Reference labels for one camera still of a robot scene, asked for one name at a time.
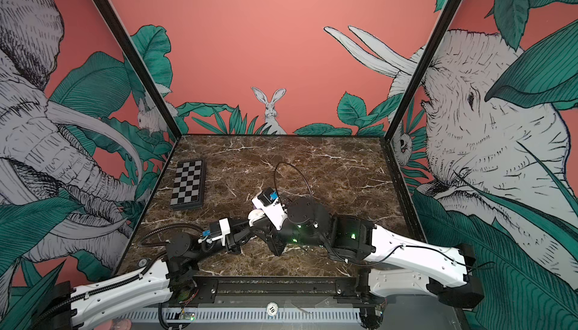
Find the rabbit illustration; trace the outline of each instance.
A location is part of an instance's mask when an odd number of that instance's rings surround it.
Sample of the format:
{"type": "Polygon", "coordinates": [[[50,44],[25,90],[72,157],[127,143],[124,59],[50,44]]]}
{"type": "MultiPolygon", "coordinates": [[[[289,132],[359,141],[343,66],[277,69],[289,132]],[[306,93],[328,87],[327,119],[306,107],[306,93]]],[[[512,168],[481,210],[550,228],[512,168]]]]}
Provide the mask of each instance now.
{"type": "MultiPolygon", "coordinates": [[[[163,97],[171,92],[169,88],[161,84],[156,83],[155,86],[163,97]]],[[[170,115],[175,117],[177,115],[177,109],[166,100],[165,104],[169,110],[170,115]]],[[[142,98],[139,100],[138,107],[139,128],[146,128],[151,132],[168,131],[165,120],[161,116],[161,113],[156,109],[156,105],[154,104],[153,99],[148,95],[147,92],[145,92],[144,101],[142,98]]]]}
{"type": "Polygon", "coordinates": [[[255,93],[255,97],[259,102],[265,104],[265,126],[263,128],[269,128],[267,134],[287,134],[277,122],[277,111],[275,110],[275,102],[281,99],[285,95],[285,88],[277,89],[273,94],[271,102],[267,100],[267,96],[259,89],[251,87],[255,93]]]}

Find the pink wall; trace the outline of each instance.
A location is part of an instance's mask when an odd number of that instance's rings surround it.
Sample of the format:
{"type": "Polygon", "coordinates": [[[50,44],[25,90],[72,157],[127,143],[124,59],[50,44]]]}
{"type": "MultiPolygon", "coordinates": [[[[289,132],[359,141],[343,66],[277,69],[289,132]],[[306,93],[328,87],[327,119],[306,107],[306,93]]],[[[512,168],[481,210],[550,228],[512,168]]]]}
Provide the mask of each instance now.
{"type": "MultiPolygon", "coordinates": [[[[278,122],[288,134],[317,122],[353,128],[342,124],[336,113],[346,91],[363,98],[368,111],[387,97],[391,78],[357,63],[323,31],[325,26],[350,36],[347,26],[359,27],[409,57],[427,42],[439,14],[434,12],[435,0],[112,3],[131,35],[148,24],[167,30],[173,93],[166,99],[174,106],[184,102],[240,105],[249,120],[259,115],[259,126],[264,105],[250,87],[262,89],[269,99],[278,88],[286,88],[276,109],[278,122]]],[[[190,118],[185,121],[190,132],[207,132],[190,118]]]]}

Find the wall mural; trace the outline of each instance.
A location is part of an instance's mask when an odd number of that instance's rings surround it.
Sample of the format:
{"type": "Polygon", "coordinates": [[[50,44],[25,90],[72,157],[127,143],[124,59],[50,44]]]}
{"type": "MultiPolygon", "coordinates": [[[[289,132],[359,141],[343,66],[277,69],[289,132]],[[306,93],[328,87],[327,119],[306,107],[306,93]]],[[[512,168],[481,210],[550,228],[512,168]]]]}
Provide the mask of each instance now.
{"type": "MultiPolygon", "coordinates": [[[[110,277],[172,149],[150,101],[140,128],[114,117],[131,95],[145,97],[126,61],[96,52],[47,98],[66,26],[54,0],[0,1],[2,328],[30,326],[57,281],[64,262],[45,276],[40,262],[73,256],[89,281],[110,277]],[[128,175],[105,173],[93,158],[97,149],[122,158],[128,175]],[[19,270],[26,286],[12,287],[19,270]]],[[[145,27],[139,39],[155,31],[145,27]]],[[[148,59],[163,62],[163,55],[148,59]]],[[[172,74],[163,69],[160,86],[168,87],[172,74]]]]}
{"type": "MultiPolygon", "coordinates": [[[[578,20],[520,48],[530,9],[552,2],[578,0],[495,0],[488,15],[498,34],[449,31],[423,78],[422,109],[412,101],[394,136],[429,241],[470,243],[479,263],[496,262],[474,271],[486,292],[466,311],[476,329],[578,329],[578,201],[561,117],[578,103],[578,20]]],[[[411,74],[420,57],[350,27],[376,57],[326,30],[365,66],[394,76],[390,95],[402,66],[411,74]]]]}

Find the black cable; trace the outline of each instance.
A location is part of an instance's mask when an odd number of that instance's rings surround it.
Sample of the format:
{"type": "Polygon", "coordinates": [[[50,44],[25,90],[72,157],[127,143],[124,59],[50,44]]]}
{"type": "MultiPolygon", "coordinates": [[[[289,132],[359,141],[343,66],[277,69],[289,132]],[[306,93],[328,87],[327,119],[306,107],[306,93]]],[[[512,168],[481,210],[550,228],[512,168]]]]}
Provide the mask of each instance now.
{"type": "Polygon", "coordinates": [[[164,251],[163,251],[162,253],[158,254],[158,255],[154,258],[153,261],[151,261],[148,265],[146,265],[146,266],[141,270],[141,272],[139,273],[139,275],[135,275],[135,276],[129,277],[129,278],[124,279],[124,280],[122,280],[122,281],[119,281],[119,282],[117,282],[117,283],[113,283],[113,284],[110,284],[110,285],[107,285],[107,286],[103,286],[103,287],[101,287],[101,288],[97,288],[97,289],[94,289],[94,290],[87,291],[87,292],[85,292],[85,293],[82,293],[82,294],[76,295],[76,296],[74,296],[74,297],[71,297],[71,298],[69,298],[68,300],[62,301],[60,304],[54,305],[53,307],[49,308],[47,311],[45,311],[44,313],[42,313],[42,315],[40,315],[40,316],[38,317],[38,319],[37,319],[36,321],[34,321],[34,323],[28,328],[28,330],[33,330],[33,329],[34,329],[35,327],[37,327],[42,321],[44,321],[45,319],[49,318],[53,313],[55,313],[55,312],[56,312],[58,309],[60,309],[62,306],[66,306],[66,305],[68,305],[68,304],[72,304],[72,303],[75,302],[75,301],[84,299],[84,298],[86,297],[86,294],[88,294],[89,297],[90,297],[90,296],[92,296],[92,295],[100,294],[101,292],[105,292],[105,291],[108,291],[108,290],[112,290],[112,289],[114,289],[114,288],[117,288],[117,287],[120,287],[120,286],[124,286],[124,285],[126,285],[126,284],[129,284],[129,283],[135,281],[135,280],[140,279],[140,278],[141,278],[141,275],[146,274],[146,273],[148,272],[148,270],[150,270],[150,268],[153,267],[154,263],[155,263],[158,259],[160,259],[161,257],[163,257],[164,255],[166,255],[166,252],[164,252],[164,251]]]}
{"type": "Polygon", "coordinates": [[[162,226],[159,227],[153,231],[150,231],[149,233],[143,235],[137,242],[136,245],[138,247],[159,247],[159,246],[166,246],[166,242],[149,242],[149,243],[143,243],[144,240],[148,239],[149,237],[152,237],[154,235],[156,235],[157,233],[162,233],[163,231],[166,230],[171,230],[173,228],[192,228],[193,230],[196,230],[200,233],[203,233],[203,228],[200,226],[197,226],[195,224],[191,224],[191,223],[177,223],[177,224],[170,224],[170,225],[166,225],[166,226],[162,226]]]}
{"type": "Polygon", "coordinates": [[[189,324],[191,324],[190,322],[186,322],[184,325],[182,323],[175,325],[169,325],[167,324],[167,322],[165,321],[165,318],[163,317],[163,303],[159,302],[158,303],[158,322],[159,324],[161,324],[161,326],[163,327],[164,330],[169,330],[170,328],[172,329],[184,329],[186,328],[189,324]]]}
{"type": "Polygon", "coordinates": [[[305,181],[305,184],[307,185],[307,189],[309,190],[309,196],[313,197],[313,191],[311,191],[311,187],[309,187],[309,182],[307,182],[307,179],[305,178],[305,176],[301,173],[301,171],[299,170],[299,168],[293,166],[292,164],[290,164],[289,162],[278,162],[277,166],[275,166],[275,170],[273,170],[273,187],[275,187],[275,193],[277,194],[277,197],[279,198],[279,203],[283,206],[283,202],[281,201],[281,195],[279,195],[279,191],[277,190],[277,178],[276,178],[276,174],[277,174],[277,170],[279,168],[280,164],[285,164],[288,165],[290,167],[293,167],[297,172],[299,172],[299,174],[301,175],[301,177],[303,178],[303,181],[305,181]]]}

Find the elephant tusk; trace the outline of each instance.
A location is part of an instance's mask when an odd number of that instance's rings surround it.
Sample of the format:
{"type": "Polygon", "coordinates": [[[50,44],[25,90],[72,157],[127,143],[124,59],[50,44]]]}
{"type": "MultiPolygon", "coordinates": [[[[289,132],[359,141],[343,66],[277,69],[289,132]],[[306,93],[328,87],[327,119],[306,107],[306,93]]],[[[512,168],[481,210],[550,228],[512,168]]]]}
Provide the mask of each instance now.
{"type": "Polygon", "coordinates": [[[0,159],[0,194],[15,205],[25,205],[38,200],[6,159],[0,159]]]}
{"type": "Polygon", "coordinates": [[[125,219],[122,219],[110,225],[95,227],[79,224],[66,218],[64,221],[50,230],[50,233],[69,240],[93,239],[115,232],[117,229],[119,229],[120,226],[124,224],[124,222],[125,219]]]}
{"type": "Polygon", "coordinates": [[[54,123],[73,124],[86,130],[100,133],[121,145],[126,150],[126,152],[131,155],[133,161],[135,162],[136,168],[138,170],[138,179],[141,181],[143,166],[141,158],[139,157],[139,153],[136,151],[132,143],[129,142],[129,140],[126,139],[126,137],[119,133],[117,130],[94,117],[90,117],[78,112],[77,110],[70,109],[52,101],[48,101],[48,105],[46,107],[46,117],[54,123]]]}

